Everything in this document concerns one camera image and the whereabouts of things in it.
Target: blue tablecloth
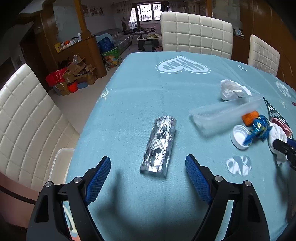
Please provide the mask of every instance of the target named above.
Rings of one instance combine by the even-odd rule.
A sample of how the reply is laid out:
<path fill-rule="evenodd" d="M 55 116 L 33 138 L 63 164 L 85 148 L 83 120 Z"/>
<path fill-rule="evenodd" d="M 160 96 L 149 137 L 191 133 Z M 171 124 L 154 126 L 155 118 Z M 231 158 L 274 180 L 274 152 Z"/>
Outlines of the blue tablecloth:
<path fill-rule="evenodd" d="M 182 58 L 182 65 L 174 58 Z M 187 52 L 128 55 L 114 73 L 83 129 L 67 181 L 95 167 L 106 155 L 111 171 L 89 211 L 105 241 L 191 240 L 208 205 L 202 202 L 185 170 L 192 153 L 214 175 L 227 181 L 250 180 L 259 196 L 271 240 L 287 225 L 288 163 L 275 165 L 267 141 L 247 150 L 233 146 L 230 131 L 210 137 L 196 128 L 189 110 L 220 102 L 220 81 L 230 79 L 260 93 L 296 130 L 296 92 L 275 76 L 240 62 Z M 263 103 L 257 109 L 268 117 Z M 157 117 L 177 119 L 172 155 L 165 179 L 139 173 L 145 147 Z M 247 176 L 233 175 L 226 160 L 249 156 Z M 226 232 L 232 202 L 216 240 Z"/>

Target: tiled floor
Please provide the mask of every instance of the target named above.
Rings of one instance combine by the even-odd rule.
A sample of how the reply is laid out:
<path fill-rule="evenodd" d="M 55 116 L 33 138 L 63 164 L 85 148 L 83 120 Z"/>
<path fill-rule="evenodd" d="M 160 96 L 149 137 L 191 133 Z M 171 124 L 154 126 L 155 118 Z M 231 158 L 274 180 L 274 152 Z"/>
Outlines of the tiled floor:
<path fill-rule="evenodd" d="M 130 53 L 135 52 L 139 52 L 138 45 L 130 45 L 121 54 L 121 57 L 124 59 Z M 106 76 L 97 79 L 93 85 L 77 90 L 70 95 L 58 96 L 53 90 L 49 92 L 55 104 L 79 133 L 82 132 L 91 110 L 117 68 L 110 69 Z"/>

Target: clear plastic container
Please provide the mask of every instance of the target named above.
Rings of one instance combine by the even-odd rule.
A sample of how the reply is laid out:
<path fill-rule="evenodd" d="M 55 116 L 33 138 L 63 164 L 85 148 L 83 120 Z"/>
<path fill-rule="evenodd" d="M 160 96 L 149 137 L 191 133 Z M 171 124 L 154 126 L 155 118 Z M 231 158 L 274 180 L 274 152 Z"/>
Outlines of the clear plastic container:
<path fill-rule="evenodd" d="M 74 150 L 73 148 L 64 147 L 57 152 L 52 164 L 52 169 L 50 170 L 49 181 L 52 181 L 55 185 L 64 184 L 66 182 Z"/>
<path fill-rule="evenodd" d="M 243 97 L 202 106 L 189 111 L 200 128 L 213 128 L 242 121 L 242 116 L 256 110 L 263 104 L 262 96 Z"/>

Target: gray couch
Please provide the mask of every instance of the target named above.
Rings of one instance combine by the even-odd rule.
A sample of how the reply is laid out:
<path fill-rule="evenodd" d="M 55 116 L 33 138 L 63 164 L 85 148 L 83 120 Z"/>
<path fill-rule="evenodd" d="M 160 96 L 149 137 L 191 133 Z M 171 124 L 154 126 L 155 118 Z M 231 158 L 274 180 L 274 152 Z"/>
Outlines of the gray couch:
<path fill-rule="evenodd" d="M 107 29 L 101 32 L 96 33 L 96 36 L 103 34 L 110 34 L 113 37 L 114 46 L 118 46 L 119 54 L 122 54 L 124 50 L 131 44 L 133 41 L 133 35 L 123 35 L 123 32 L 119 28 Z"/>

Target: chair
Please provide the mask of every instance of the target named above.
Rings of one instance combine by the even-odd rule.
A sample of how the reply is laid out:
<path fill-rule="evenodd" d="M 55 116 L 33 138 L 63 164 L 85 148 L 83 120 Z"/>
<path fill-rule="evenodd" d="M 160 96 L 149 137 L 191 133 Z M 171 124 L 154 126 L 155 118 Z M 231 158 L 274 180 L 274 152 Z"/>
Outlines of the chair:
<path fill-rule="evenodd" d="M 78 139 L 29 66 L 21 66 L 0 90 L 0 185 L 20 195 L 38 193 L 57 152 L 75 148 Z"/>
<path fill-rule="evenodd" d="M 187 51 L 231 58 L 231 23 L 195 14 L 163 12 L 160 26 L 163 51 Z"/>
<path fill-rule="evenodd" d="M 269 44 L 251 35 L 248 65 L 276 76 L 279 69 L 279 52 Z"/>

